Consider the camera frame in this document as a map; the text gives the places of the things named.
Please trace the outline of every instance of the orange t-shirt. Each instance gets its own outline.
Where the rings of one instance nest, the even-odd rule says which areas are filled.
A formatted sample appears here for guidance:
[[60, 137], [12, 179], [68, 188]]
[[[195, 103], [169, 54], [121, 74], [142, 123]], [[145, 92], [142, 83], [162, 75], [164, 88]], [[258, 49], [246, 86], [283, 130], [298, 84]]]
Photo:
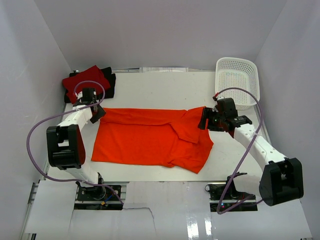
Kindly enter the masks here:
[[203, 107], [190, 110], [105, 108], [92, 161], [179, 166], [198, 173], [213, 142], [198, 124]]

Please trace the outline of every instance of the white enclosure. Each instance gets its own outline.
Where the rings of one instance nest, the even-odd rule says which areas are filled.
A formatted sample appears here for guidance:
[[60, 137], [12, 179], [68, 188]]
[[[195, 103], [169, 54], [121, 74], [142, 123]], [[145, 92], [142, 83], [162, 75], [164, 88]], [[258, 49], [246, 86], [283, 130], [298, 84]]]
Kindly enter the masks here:
[[[302, 207], [320, 239], [320, 1], [0, 0], [0, 26], [0, 239], [20, 239], [31, 187], [40, 179], [26, 137], [36, 122], [63, 110], [61, 80], [72, 70], [213, 71], [222, 57], [257, 65], [271, 142], [302, 162]], [[41, 167], [45, 130], [57, 121], [31, 139]]]

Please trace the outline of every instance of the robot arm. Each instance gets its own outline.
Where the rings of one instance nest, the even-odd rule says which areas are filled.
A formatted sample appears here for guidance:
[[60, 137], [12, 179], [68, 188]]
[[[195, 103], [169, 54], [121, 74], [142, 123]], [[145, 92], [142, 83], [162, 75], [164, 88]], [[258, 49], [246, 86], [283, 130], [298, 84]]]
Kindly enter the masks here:
[[[202, 111], [200, 129], [228, 132], [245, 148], [250, 144], [256, 129], [246, 116], [238, 116], [232, 98], [217, 100], [215, 109], [205, 107]], [[239, 174], [231, 186], [238, 192], [261, 196], [269, 205], [277, 205], [304, 195], [302, 165], [296, 158], [287, 158], [258, 135], [250, 154], [263, 171], [261, 179], [249, 174]]]
[[71, 113], [57, 126], [50, 126], [46, 130], [47, 151], [49, 164], [64, 170], [76, 179], [82, 179], [93, 184], [103, 181], [100, 174], [85, 162], [86, 151], [81, 137], [81, 130], [90, 120], [97, 122], [106, 112], [100, 105], [81, 109], [97, 102], [96, 90], [84, 88], [77, 96]]

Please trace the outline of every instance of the wire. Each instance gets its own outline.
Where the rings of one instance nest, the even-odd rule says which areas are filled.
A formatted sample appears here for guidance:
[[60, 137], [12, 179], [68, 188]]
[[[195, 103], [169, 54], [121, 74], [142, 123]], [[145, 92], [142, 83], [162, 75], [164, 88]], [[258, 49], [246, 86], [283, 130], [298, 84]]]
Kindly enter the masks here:
[[228, 189], [229, 189], [229, 187], [230, 187], [230, 185], [231, 185], [231, 182], [232, 182], [233, 179], [235, 178], [235, 175], [237, 174], [237, 172], [238, 172], [241, 164], [244, 162], [245, 158], [247, 157], [247, 155], [248, 155], [248, 153], [249, 153], [252, 145], [254, 144], [254, 141], [255, 141], [256, 138], [257, 138], [257, 134], [258, 134], [258, 132], [259, 132], [259, 130], [261, 129], [262, 124], [263, 124], [263, 112], [262, 112], [262, 108], [261, 108], [261, 106], [260, 106], [259, 101], [257, 100], [257, 98], [256, 98], [251, 92], [249, 92], [249, 91], [247, 91], [247, 90], [244, 90], [244, 89], [242, 89], [242, 88], [239, 88], [239, 87], [228, 87], [228, 88], [225, 88], [225, 89], [221, 90], [220, 92], [217, 92], [217, 93], [214, 95], [214, 97], [216, 98], [219, 94], [221, 94], [221, 93], [223, 93], [223, 92], [225, 92], [225, 91], [228, 91], [228, 90], [240, 90], [240, 91], [243, 91], [243, 92], [249, 94], [249, 95], [255, 100], [255, 102], [256, 102], [256, 104], [257, 104], [257, 106], [258, 106], [258, 108], [259, 108], [259, 112], [260, 112], [260, 122], [259, 122], [259, 125], [258, 125], [256, 131], [255, 131], [255, 135], [252, 137], [251, 142], [249, 143], [249, 145], [248, 145], [248, 147], [246, 148], [246, 150], [245, 150], [242, 158], [240, 159], [240, 161], [239, 161], [238, 165], [236, 166], [235, 170], [233, 171], [233, 173], [232, 173], [229, 181], [228, 181], [227, 184], [225, 185], [225, 188], [224, 188], [224, 190], [223, 190], [223, 192], [222, 192], [222, 195], [221, 195], [221, 197], [220, 197], [220, 200], [219, 200], [218, 207], [217, 207], [217, 209], [216, 209], [216, 212], [217, 212], [219, 215], [224, 214], [224, 213], [227, 213], [227, 212], [229, 212], [230, 210], [238, 207], [240, 204], [242, 204], [242, 203], [244, 203], [245, 201], [249, 200], [249, 199], [253, 196], [253, 195], [251, 194], [251, 195], [247, 196], [246, 198], [242, 199], [241, 201], [239, 201], [238, 203], [236, 203], [236, 204], [228, 207], [226, 210], [220, 211], [221, 203], [222, 203], [223, 199], [225, 198], [225, 195], [226, 195], [226, 193], [227, 193], [227, 191], [228, 191]]
[[257, 202], [254, 202], [254, 203], [252, 203], [252, 204], [250, 204], [250, 205], [248, 205], [248, 206], [249, 206], [249, 207], [252, 207], [252, 206], [258, 205], [259, 203], [262, 203], [262, 201], [263, 201], [263, 199], [261, 199], [261, 200], [259, 200], [259, 201], [257, 201]]
[[112, 198], [112, 194], [104, 201], [105, 203], [107, 202], [107, 201], [109, 201], [111, 198]]
[[98, 82], [95, 82], [95, 81], [82, 81], [82, 82], [79, 82], [75, 87], [74, 87], [74, 93], [76, 92], [77, 88], [79, 85], [81, 84], [84, 84], [84, 83], [94, 83], [94, 84], [97, 84], [99, 85], [101, 88], [102, 88], [102, 91], [103, 91], [103, 95], [102, 95], [102, 98], [99, 102], [96, 102], [96, 103], [93, 103], [93, 104], [90, 104], [90, 105], [86, 105], [86, 106], [83, 106], [83, 107], [80, 107], [78, 109], [73, 109], [73, 110], [70, 110], [70, 111], [66, 111], [66, 112], [63, 112], [63, 113], [59, 113], [59, 114], [56, 114], [56, 115], [53, 115], [53, 116], [50, 116], [50, 117], [47, 117], [41, 121], [39, 121], [38, 123], [36, 123], [29, 131], [27, 137], [26, 137], [26, 151], [29, 155], [29, 158], [33, 164], [33, 166], [35, 167], [35, 169], [42, 175], [44, 176], [45, 178], [51, 180], [51, 181], [55, 181], [55, 182], [60, 182], [60, 183], [65, 183], [65, 182], [83, 182], [85, 184], [88, 184], [90, 186], [93, 186], [93, 187], [106, 187], [108, 189], [110, 189], [113, 194], [118, 198], [118, 200], [120, 201], [120, 203], [122, 205], [124, 205], [124, 202], [121, 200], [121, 198], [118, 196], [118, 194], [116, 194], [115, 190], [113, 190], [112, 187], [110, 187], [109, 185], [106, 185], [106, 184], [96, 184], [96, 183], [91, 183], [91, 182], [88, 182], [88, 181], [83, 181], [82, 179], [58, 179], [58, 178], [54, 178], [54, 177], [51, 177], [49, 175], [47, 175], [45, 172], [42, 171], [42, 169], [38, 166], [38, 164], [36, 163], [32, 153], [31, 153], [31, 149], [30, 149], [30, 137], [31, 137], [31, 134], [33, 133], [33, 131], [42, 123], [46, 122], [46, 121], [49, 121], [51, 119], [55, 119], [55, 118], [58, 118], [60, 116], [63, 116], [63, 115], [66, 115], [66, 114], [71, 114], [71, 113], [74, 113], [78, 110], [82, 110], [82, 109], [86, 109], [86, 108], [90, 108], [90, 107], [94, 107], [96, 105], [99, 105], [100, 103], [102, 103], [102, 101], [104, 100], [105, 98], [105, 95], [106, 95], [106, 91], [104, 89], [104, 87], [98, 83]]
[[239, 197], [238, 200], [237, 200], [234, 204], [232, 204], [232, 205], [237, 204], [237, 203], [240, 201], [240, 198], [241, 198], [241, 197]]
[[103, 198], [105, 197], [105, 195], [107, 195], [107, 190], [106, 190], [105, 187], [103, 188], [103, 190], [104, 190], [104, 193], [103, 193], [103, 196], [102, 196], [102, 197], [100, 197], [99, 199], [93, 197], [93, 199], [94, 199], [94, 200], [101, 200], [101, 199], [103, 199]]
[[205, 190], [207, 193], [211, 193], [211, 192], [212, 192], [212, 190], [210, 189], [210, 185], [215, 186], [215, 189], [218, 189], [218, 188], [219, 188], [219, 187], [218, 187], [217, 185], [215, 185], [215, 184], [207, 184], [207, 185], [205, 185], [205, 187], [204, 187], [204, 190]]

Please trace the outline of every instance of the folded red cloth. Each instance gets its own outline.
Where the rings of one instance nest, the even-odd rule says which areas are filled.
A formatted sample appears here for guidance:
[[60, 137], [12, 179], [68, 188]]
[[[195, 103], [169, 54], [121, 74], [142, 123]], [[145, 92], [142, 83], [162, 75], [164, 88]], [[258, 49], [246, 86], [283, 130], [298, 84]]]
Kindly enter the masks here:
[[[80, 72], [76, 76], [67, 77], [62, 80], [63, 86], [68, 90], [68, 93], [66, 95], [69, 97], [72, 104], [74, 104], [77, 101], [77, 97], [74, 94], [75, 86], [78, 83], [81, 83], [83, 81], [88, 81], [88, 80], [101, 84], [105, 91], [110, 88], [110, 83], [105, 78], [103, 72], [96, 65], [92, 66], [89, 69], [87, 69], [83, 72]], [[99, 95], [103, 92], [103, 90], [101, 89], [101, 87], [99, 85], [91, 83], [91, 82], [86, 82], [86, 83], [81, 84], [76, 89], [76, 93], [78, 94], [79, 92], [81, 92], [83, 88], [95, 88], [96, 95]]]
[[[104, 78], [106, 78], [110, 84], [110, 88], [108, 90], [105, 91], [105, 95], [104, 95], [104, 98], [105, 99], [112, 99], [114, 96], [115, 96], [115, 87], [116, 87], [116, 74], [115, 73], [112, 73], [112, 69], [111, 67], [106, 67], [106, 68], [102, 68], [100, 69], [104, 75]], [[80, 74], [81, 72], [71, 72], [69, 74], [69, 77], [75, 77], [76, 75]], [[64, 93], [64, 102], [66, 104], [69, 104], [71, 103], [69, 97], [68, 97], [68, 90], [66, 89], [65, 90], [65, 93]], [[96, 97], [97, 99], [101, 99], [103, 96], [103, 93], [101, 94], [98, 94]]]
[[203, 107], [190, 110], [105, 108], [92, 161], [179, 166], [198, 173], [213, 142], [198, 124]]

